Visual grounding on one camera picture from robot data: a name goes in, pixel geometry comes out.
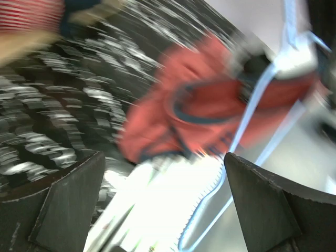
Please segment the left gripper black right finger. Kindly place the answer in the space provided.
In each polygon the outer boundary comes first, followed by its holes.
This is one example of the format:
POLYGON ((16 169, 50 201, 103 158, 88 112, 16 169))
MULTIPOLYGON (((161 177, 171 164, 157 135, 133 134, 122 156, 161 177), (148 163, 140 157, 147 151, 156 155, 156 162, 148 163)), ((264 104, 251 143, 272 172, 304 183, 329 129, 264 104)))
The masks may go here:
POLYGON ((224 157, 248 251, 335 251, 335 195, 224 157))

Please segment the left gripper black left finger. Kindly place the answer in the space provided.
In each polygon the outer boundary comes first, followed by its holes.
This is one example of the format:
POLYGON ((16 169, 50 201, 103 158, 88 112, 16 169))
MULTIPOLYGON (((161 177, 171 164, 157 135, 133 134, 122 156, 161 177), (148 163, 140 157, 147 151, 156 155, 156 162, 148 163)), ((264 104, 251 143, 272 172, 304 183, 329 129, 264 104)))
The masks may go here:
POLYGON ((105 169, 95 152, 1 193, 1 251, 83 251, 105 169))

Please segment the maroon tank top grey trim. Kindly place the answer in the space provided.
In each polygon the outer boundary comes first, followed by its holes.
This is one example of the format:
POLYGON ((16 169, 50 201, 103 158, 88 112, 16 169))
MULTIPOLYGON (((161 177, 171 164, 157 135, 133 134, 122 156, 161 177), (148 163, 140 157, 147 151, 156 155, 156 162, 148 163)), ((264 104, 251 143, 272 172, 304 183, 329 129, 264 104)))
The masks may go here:
POLYGON ((248 60, 237 77, 225 74, 230 53, 214 34, 194 49, 179 45, 161 56, 149 92, 127 112, 118 148, 133 163, 160 154, 220 154, 228 151, 249 96, 269 65, 248 60))

